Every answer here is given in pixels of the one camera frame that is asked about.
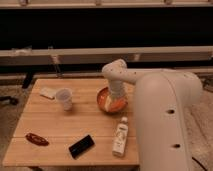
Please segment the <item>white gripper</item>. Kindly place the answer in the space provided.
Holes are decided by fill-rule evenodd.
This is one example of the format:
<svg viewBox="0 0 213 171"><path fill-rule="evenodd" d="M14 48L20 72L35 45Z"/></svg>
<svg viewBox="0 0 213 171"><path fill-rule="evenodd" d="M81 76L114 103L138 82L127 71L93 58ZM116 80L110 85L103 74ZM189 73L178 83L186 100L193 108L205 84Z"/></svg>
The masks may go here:
<svg viewBox="0 0 213 171"><path fill-rule="evenodd" d="M109 81L109 91L113 98L121 98L125 95L125 88L122 81L110 80ZM106 97L104 108L109 111L112 98L110 95Z"/></svg>

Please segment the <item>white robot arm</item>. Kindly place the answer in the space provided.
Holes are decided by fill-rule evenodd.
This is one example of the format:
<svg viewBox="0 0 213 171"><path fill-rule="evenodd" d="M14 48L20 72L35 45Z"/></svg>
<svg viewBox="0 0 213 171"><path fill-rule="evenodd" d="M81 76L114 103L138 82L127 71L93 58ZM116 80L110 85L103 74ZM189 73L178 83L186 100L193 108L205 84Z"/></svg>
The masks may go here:
<svg viewBox="0 0 213 171"><path fill-rule="evenodd" d="M124 82L134 86L140 171L193 171L184 109L199 101L197 75L172 69L129 69L122 59L102 68L110 94L124 94Z"/></svg>

